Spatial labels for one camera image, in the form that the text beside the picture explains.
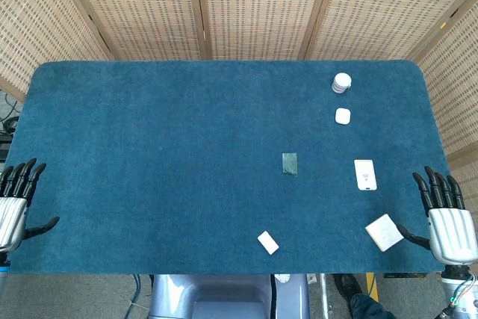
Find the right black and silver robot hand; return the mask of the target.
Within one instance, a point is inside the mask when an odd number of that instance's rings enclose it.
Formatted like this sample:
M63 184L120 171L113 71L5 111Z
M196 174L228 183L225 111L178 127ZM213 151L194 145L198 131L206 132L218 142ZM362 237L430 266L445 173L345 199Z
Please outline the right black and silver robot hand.
M413 173L429 228L429 237L412 234L398 224L399 233L409 242L432 252L435 259L449 266L468 266L478 262L478 238L471 213L465 207L462 189L452 176L443 176L425 166L429 181Z

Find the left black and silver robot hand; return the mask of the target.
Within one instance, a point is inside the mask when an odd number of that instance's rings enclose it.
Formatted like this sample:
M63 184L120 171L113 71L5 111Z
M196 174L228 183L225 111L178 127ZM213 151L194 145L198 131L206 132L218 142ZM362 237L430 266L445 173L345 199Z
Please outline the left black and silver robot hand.
M16 167L9 166L0 173L0 262L7 262L7 255L30 238L43 235L53 229L59 217L51 218L42 226L27 228L28 211L46 164L36 166L31 158Z

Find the dark green object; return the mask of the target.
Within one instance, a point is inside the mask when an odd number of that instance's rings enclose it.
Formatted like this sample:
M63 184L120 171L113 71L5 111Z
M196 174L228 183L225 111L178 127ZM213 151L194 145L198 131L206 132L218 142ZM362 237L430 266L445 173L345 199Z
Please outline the dark green object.
M282 154L282 171L290 176L298 176L298 160L295 152Z

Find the white square box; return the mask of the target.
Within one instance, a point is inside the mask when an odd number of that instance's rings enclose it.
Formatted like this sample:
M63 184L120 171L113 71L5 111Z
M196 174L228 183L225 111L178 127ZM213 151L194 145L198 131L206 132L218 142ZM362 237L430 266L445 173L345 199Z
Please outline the white square box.
M374 220L365 227L365 230L381 252L389 250L404 239L397 225L388 214L383 214Z

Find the black equipment box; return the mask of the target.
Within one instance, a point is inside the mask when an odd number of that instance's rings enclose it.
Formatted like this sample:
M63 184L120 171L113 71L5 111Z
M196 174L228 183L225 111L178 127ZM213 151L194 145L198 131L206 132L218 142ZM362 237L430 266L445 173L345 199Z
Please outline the black equipment box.
M6 161L12 140L11 134L0 134L0 162Z

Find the white flat wifi device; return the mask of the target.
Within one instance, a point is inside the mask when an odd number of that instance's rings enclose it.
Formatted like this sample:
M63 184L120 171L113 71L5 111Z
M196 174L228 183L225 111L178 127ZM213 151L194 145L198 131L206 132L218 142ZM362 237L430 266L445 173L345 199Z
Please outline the white flat wifi device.
M354 160L357 186L360 191L375 191L377 189L376 175L372 160Z

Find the blue jeans leg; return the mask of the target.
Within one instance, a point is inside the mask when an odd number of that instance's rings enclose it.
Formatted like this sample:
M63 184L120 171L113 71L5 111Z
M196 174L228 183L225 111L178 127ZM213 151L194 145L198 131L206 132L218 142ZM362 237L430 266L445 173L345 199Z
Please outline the blue jeans leg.
M397 319L391 312L372 297L365 294L355 294L350 301L353 319Z

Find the black shoe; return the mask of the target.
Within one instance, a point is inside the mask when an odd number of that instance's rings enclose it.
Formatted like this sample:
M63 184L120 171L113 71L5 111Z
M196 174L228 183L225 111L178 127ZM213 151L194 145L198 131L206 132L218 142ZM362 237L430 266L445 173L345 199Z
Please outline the black shoe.
M338 293L349 303L356 294L362 294L363 291L354 277L350 273L336 273L333 275L335 286Z

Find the white pole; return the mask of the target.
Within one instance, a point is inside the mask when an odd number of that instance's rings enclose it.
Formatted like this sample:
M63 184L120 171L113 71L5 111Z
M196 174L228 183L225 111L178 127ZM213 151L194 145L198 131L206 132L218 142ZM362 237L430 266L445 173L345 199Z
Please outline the white pole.
M332 319L331 309L329 306L329 297L328 297L328 286L326 280L326 274L320 273L319 274L319 283L320 283L320 290L321 290L321 304L322 304L322 316L323 319Z

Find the blue felt table cover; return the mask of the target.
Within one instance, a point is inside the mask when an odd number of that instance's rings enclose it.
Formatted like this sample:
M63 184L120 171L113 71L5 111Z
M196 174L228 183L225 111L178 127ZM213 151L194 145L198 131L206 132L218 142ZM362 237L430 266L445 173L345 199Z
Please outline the blue felt table cover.
M335 93L345 72L351 87ZM351 111L348 125L337 108ZM298 176L282 171L295 152ZM39 66L7 163L46 168L14 273L430 272L365 227L428 228L413 173L448 166L411 61L61 61ZM354 160L372 160L360 191ZM279 245L269 255L257 237Z

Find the small white rectangular box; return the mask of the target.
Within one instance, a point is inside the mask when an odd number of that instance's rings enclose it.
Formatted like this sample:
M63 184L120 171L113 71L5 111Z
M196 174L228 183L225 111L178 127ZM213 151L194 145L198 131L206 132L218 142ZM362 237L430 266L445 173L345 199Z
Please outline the small white rectangular box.
M258 237L258 242L263 246L269 255L274 254L278 249L279 245L272 238L268 231L263 231Z

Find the white round jar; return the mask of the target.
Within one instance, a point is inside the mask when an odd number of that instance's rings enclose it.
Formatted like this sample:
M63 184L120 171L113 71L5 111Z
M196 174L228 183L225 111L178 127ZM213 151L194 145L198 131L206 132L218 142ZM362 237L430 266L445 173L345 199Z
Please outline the white round jar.
M332 90L335 93L344 93L347 91L352 84L352 78L345 72L340 72L335 75L333 82L332 82Z

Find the silver-blue robot torso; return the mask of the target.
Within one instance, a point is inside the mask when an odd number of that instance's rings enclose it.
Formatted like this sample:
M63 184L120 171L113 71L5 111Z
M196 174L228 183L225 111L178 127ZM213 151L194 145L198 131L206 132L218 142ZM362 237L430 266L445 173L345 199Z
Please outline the silver-blue robot torso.
M148 319L310 319L305 274L159 274Z

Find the woven bamboo folding screen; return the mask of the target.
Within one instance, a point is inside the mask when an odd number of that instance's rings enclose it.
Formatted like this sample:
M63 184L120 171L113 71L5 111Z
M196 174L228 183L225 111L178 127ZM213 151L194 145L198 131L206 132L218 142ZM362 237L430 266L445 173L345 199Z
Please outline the woven bamboo folding screen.
M408 59L478 223L478 0L0 0L0 128L59 60Z

